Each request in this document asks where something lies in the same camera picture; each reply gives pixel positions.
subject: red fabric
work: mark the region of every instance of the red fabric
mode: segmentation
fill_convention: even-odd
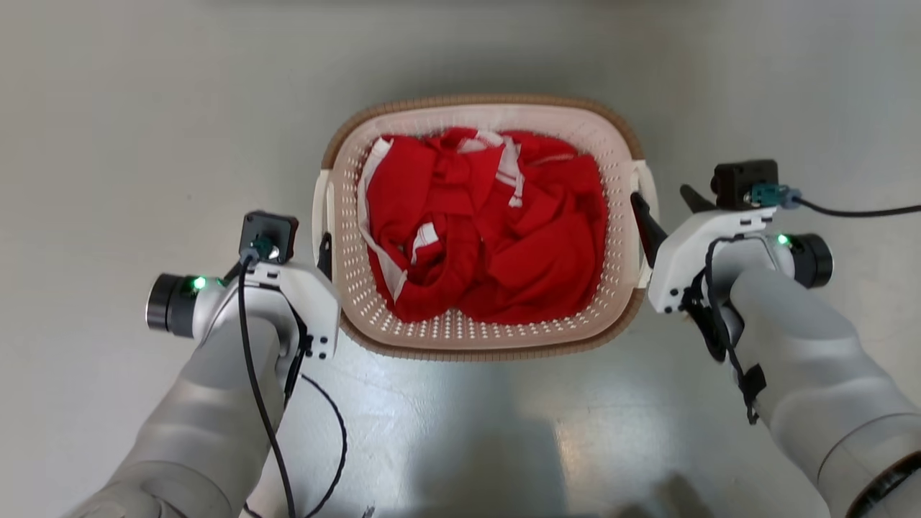
[[[456,307],[474,320],[526,324],[572,315],[595,294],[604,263],[607,204],[598,165],[566,142],[509,132],[520,145],[522,206],[496,180],[503,148],[458,153],[476,130],[453,128],[419,140],[388,137],[390,152],[367,188],[373,239],[407,280],[394,304],[378,257],[368,250],[378,291],[406,322]],[[438,242],[416,251],[419,227]]]

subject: black cylindrical cap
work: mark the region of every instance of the black cylindrical cap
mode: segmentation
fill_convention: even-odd
[[[171,274],[160,274],[154,287],[150,289],[147,297],[147,310],[145,320],[147,327],[154,331],[169,330],[169,297],[173,288],[182,280],[182,277]]]
[[[820,288],[832,280],[834,258],[824,239],[816,234],[788,236],[793,264],[793,278],[806,288]]]
[[[192,318],[198,291],[192,287],[195,277],[160,274],[147,298],[147,327],[192,338]]]

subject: red clothing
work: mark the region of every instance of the red clothing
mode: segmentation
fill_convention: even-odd
[[[388,136],[386,156],[363,174],[371,268],[401,320],[456,307],[481,322],[528,324],[591,302],[608,220],[598,165],[561,140],[502,136]],[[381,251],[400,279],[386,282]]]

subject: perforated basket wall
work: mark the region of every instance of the perforated basket wall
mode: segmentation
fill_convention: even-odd
[[[381,135],[430,135],[451,126],[523,129],[564,139],[598,161],[610,219],[598,292],[572,317],[528,325],[482,324],[452,310],[404,323],[375,287],[357,226],[356,184],[371,144]],[[342,298],[342,328],[375,352],[413,359],[525,359],[598,347],[623,331],[638,311],[640,254],[629,196],[643,152],[617,114],[587,100],[545,96],[463,96],[384,104],[361,112],[333,137],[323,159],[333,282]]]

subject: brown basket rim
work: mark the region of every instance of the brown basket rim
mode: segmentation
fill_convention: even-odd
[[[627,121],[619,114],[607,106],[588,99],[569,99],[551,95],[519,95],[519,94],[479,94],[479,95],[457,95],[442,96],[416,100],[399,100],[394,102],[385,102],[377,106],[356,113],[347,120],[339,130],[332,136],[329,146],[323,155],[322,168],[331,170],[339,155],[339,150],[345,139],[351,135],[355,129],[367,121],[397,112],[408,112],[410,110],[423,110],[426,108],[440,108],[446,106],[461,106],[470,104],[534,104],[542,106],[559,106],[563,108],[576,108],[594,112],[610,122],[626,141],[627,148],[633,159],[645,159],[643,149],[639,144],[639,139]],[[618,336],[636,317],[640,307],[643,305],[643,298],[646,290],[642,288],[634,289],[630,300],[624,307],[621,315],[611,324],[610,327],[598,333],[595,336],[576,340],[573,342],[564,342],[550,346],[539,347],[518,347],[512,349],[498,350],[450,350],[450,349],[422,349],[417,347],[397,347],[383,344],[362,333],[355,324],[346,316],[345,311],[341,313],[339,326],[345,331],[345,334],[355,340],[355,342],[365,349],[383,356],[402,359],[422,359],[431,361],[506,361],[518,359],[537,359],[549,358],[553,356],[562,356],[584,352],[596,347],[600,347],[616,336]]]

